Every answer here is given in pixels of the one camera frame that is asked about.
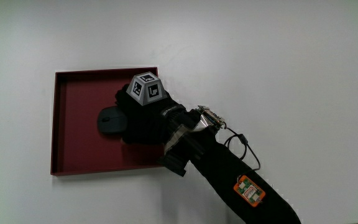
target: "cable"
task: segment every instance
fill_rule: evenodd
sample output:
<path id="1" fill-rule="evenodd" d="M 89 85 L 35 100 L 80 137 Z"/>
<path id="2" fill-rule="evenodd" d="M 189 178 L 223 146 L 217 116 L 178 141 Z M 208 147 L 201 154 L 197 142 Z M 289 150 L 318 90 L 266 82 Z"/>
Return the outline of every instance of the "cable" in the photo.
<path id="1" fill-rule="evenodd" d="M 240 139 L 240 142 L 244 145 L 245 149 L 244 149 L 244 153 L 243 155 L 240 157 L 241 160 L 243 160 L 247 154 L 247 147 L 249 148 L 249 151 L 251 151 L 252 155 L 254 156 L 254 158 L 256 159 L 256 161 L 258 162 L 258 168 L 255 168 L 255 169 L 252 169 L 252 171 L 257 171 L 257 170 L 260 170 L 260 162 L 259 162 L 259 159 L 258 157 L 255 155 L 254 151 L 251 149 L 251 147 L 249 146 L 248 144 L 248 140 L 246 139 L 246 137 L 243 135 L 243 134 L 237 134 L 235 131 L 233 131 L 231 128 L 228 128 L 227 127 L 227 124 L 226 122 L 224 123 L 224 129 L 228 129 L 230 130 L 233 135 L 230 136 L 225 142 L 224 142 L 224 145 L 229 149 L 229 146 L 230 146 L 230 142 L 231 142 L 231 139 L 234 138 L 234 137 L 237 137 Z M 237 177 L 237 182 L 239 181 L 240 177 L 242 175 L 245 175 L 246 173 L 248 173 L 250 170 L 248 170 L 247 172 L 239 175 Z"/>

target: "computer mouse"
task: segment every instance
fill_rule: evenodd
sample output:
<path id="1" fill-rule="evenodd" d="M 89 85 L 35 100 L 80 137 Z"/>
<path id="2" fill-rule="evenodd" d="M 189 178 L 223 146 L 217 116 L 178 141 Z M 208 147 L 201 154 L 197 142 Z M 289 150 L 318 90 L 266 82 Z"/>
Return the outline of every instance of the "computer mouse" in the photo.
<path id="1" fill-rule="evenodd" d="M 118 108 L 111 106 L 100 111 L 98 129 L 103 134 L 121 133 L 127 128 L 127 117 Z"/>

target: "red tray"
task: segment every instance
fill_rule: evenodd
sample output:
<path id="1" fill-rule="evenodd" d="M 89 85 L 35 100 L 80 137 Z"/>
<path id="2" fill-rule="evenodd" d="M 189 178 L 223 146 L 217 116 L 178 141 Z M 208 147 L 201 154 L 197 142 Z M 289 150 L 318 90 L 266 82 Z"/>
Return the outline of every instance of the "red tray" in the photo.
<path id="1" fill-rule="evenodd" d="M 134 75 L 157 68 L 57 72 L 53 109 L 52 175 L 159 167 L 163 146 L 123 145 L 120 134 L 101 134 L 97 118 L 116 105 L 114 95 Z"/>

